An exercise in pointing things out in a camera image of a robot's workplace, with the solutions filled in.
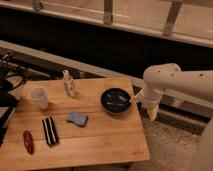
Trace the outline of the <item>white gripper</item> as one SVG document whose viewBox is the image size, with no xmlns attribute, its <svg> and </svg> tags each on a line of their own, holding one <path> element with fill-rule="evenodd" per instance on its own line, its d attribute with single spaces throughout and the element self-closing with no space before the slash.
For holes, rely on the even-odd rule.
<svg viewBox="0 0 213 171">
<path fill-rule="evenodd" d="M 147 110 L 150 120 L 154 121 L 158 114 L 162 94 L 160 92 L 154 91 L 149 87 L 145 87 L 142 88 L 136 95 L 132 96 L 129 102 L 137 100 L 138 97 L 142 95 L 142 93 L 143 93 L 143 100 L 142 100 L 143 107 Z"/>
</svg>

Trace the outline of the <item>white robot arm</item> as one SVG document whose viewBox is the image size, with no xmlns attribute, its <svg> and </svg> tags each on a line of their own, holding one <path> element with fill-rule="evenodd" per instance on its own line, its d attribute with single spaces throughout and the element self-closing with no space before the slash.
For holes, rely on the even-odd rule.
<svg viewBox="0 0 213 171">
<path fill-rule="evenodd" d="M 213 70 L 182 71 L 175 63 L 153 65 L 143 73 L 144 86 L 131 101 L 139 101 L 149 118 L 157 117 L 167 90 L 181 92 L 213 103 Z M 213 117 L 204 129 L 187 171 L 213 171 Z"/>
</svg>

